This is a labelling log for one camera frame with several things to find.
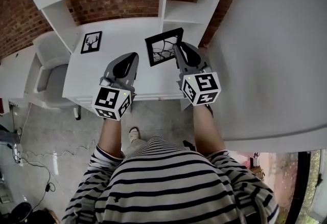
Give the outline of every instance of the striped shirt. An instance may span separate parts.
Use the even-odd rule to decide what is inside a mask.
[[[152,137],[123,159],[97,146],[62,223],[246,223],[251,216],[274,223],[278,204],[228,151],[204,157]]]

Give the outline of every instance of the foot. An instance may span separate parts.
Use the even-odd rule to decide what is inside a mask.
[[[134,140],[139,139],[139,130],[137,127],[133,127],[129,130],[129,135],[128,135],[129,141],[132,143]]]

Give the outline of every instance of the gray chair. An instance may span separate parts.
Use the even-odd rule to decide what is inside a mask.
[[[80,120],[81,107],[62,97],[70,52],[54,31],[37,37],[33,40],[33,44],[42,64],[34,92],[44,92],[44,102],[47,107],[74,108],[74,116],[76,120]]]

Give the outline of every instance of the framed picture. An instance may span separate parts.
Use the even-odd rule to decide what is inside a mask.
[[[183,33],[183,28],[178,28],[146,38],[150,66],[175,58],[174,47],[182,42]]]
[[[87,33],[84,37],[81,54],[99,51],[102,31]]]

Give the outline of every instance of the concrete floor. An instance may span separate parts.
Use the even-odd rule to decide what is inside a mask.
[[[77,190],[86,171],[89,159],[97,143],[103,119],[82,108],[82,119],[76,121],[73,109],[49,110],[32,105],[28,119],[28,109],[14,108],[15,128],[25,129],[21,139],[21,148],[27,152],[28,161],[39,161],[51,172],[51,182],[55,192],[47,192],[37,209],[53,210],[62,218],[68,201]],[[0,124],[13,130],[11,114],[0,118]],[[122,119],[122,150],[129,145],[128,132],[132,126],[138,126],[141,138],[148,140],[157,135],[182,146],[183,140],[194,143],[193,110],[188,108],[181,112],[179,101],[135,101],[132,112]],[[52,155],[35,156],[35,154],[56,153],[64,151],[76,153],[61,157]],[[10,212],[17,204],[28,201],[33,207],[44,194],[49,178],[45,168],[32,167],[28,164],[15,164],[12,151],[0,146],[0,170],[5,182],[12,192],[14,202],[0,205],[2,213]]]

